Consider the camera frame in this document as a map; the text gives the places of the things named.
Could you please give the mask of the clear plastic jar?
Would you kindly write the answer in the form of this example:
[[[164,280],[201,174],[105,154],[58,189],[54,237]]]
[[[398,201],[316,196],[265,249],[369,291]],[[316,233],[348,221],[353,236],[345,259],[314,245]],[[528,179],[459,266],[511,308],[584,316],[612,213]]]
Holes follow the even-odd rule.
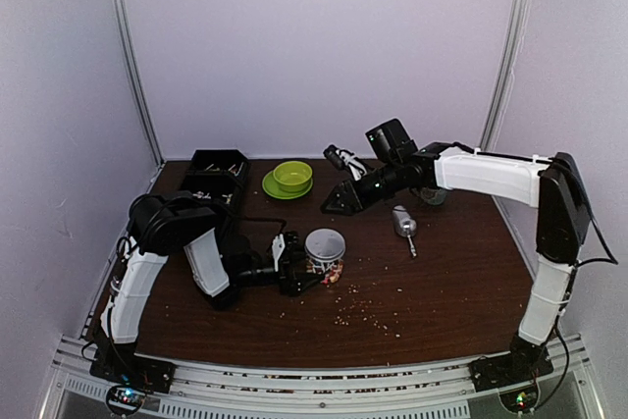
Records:
[[[341,277],[344,263],[342,259],[335,261],[317,261],[309,258],[306,262],[306,272],[320,278],[322,285],[335,284]]]

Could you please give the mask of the silver jar lid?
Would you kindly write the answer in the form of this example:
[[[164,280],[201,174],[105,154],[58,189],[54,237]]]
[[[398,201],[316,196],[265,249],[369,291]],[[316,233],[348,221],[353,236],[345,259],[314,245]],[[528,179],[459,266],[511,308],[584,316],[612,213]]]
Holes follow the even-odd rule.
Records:
[[[305,239],[304,247],[309,256],[320,262],[334,262],[341,259],[346,250],[344,237],[332,229],[321,228],[311,232]]]

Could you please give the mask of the green bowl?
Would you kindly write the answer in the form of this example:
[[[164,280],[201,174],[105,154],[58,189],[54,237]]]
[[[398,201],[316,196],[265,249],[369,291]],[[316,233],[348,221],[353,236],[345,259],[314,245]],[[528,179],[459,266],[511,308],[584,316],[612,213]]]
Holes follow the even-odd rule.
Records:
[[[285,161],[272,171],[274,178],[286,190],[297,190],[313,178],[312,168],[302,161]]]

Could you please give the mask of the silver metal scoop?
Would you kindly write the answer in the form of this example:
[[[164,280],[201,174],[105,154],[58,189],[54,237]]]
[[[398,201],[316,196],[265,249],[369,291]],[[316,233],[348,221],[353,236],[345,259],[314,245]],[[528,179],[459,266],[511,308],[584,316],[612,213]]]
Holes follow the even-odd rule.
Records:
[[[414,243],[414,237],[416,236],[417,232],[417,223],[410,216],[404,206],[394,206],[394,208],[392,209],[392,224],[395,233],[408,242],[411,257],[416,258],[418,256],[418,253],[416,245]]]

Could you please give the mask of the green saucer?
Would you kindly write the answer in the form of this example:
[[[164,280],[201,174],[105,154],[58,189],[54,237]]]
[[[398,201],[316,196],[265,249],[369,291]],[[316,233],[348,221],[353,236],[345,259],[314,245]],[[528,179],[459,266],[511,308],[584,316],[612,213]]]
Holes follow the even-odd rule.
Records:
[[[276,181],[272,172],[267,173],[262,180],[263,191],[272,198],[279,200],[293,200],[307,194],[313,187],[314,181],[310,179],[306,184],[299,185],[297,190],[286,190]]]

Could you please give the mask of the black three-compartment candy tray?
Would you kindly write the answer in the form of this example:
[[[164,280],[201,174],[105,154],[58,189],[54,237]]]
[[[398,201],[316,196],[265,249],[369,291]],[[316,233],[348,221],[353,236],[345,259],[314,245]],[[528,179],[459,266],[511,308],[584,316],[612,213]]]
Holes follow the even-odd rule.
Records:
[[[234,222],[233,215],[244,194],[249,160],[237,149],[198,149],[179,187],[220,216],[221,225]]]

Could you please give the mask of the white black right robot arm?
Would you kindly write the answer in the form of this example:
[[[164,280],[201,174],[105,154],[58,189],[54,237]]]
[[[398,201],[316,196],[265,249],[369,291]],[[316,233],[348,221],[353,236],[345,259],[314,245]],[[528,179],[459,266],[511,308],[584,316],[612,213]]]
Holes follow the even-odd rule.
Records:
[[[330,190],[321,205],[323,213],[357,215],[406,190],[476,194],[492,203],[508,200],[535,211],[538,269],[515,335],[523,344],[502,363],[509,380],[525,380],[541,364],[536,346],[549,339],[569,302],[581,248],[593,223],[575,159],[564,152],[550,157],[498,154],[458,141],[418,146],[397,118],[366,131],[365,137],[377,166],[334,144],[324,149],[324,158],[349,177]]]

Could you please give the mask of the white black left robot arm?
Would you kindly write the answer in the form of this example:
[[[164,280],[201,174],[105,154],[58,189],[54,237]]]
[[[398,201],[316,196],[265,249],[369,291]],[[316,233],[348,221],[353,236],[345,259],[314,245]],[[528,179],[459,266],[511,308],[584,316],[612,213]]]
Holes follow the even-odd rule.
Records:
[[[196,286],[217,310],[235,304],[242,288],[277,285],[281,294],[299,296],[325,280],[323,271],[309,268],[304,245],[298,233],[286,230],[286,220],[276,221],[281,229],[260,254],[233,231],[236,222],[248,219],[188,191],[143,194],[131,204],[121,254],[125,267],[112,280],[101,315],[101,331],[114,345],[101,362],[119,383],[140,376],[139,359],[120,345],[136,342],[146,302],[171,256],[185,255]]]

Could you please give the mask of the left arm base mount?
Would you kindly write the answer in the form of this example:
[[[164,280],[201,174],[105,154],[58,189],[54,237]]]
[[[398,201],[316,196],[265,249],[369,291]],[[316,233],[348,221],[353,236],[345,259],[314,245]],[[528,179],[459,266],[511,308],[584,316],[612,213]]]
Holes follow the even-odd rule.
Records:
[[[110,383],[104,402],[117,417],[137,413],[151,394],[168,393],[176,366],[164,360],[135,354],[135,344],[116,344],[106,336],[97,336],[96,351],[89,373]]]

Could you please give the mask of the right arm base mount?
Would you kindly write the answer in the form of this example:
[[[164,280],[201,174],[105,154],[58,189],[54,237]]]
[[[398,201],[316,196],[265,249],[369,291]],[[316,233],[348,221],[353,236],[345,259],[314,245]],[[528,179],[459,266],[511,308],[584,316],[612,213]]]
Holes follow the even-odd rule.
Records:
[[[547,348],[515,336],[509,351],[482,356],[469,364],[475,391],[499,390],[501,405],[509,412],[532,413],[541,403],[539,379],[553,372]]]

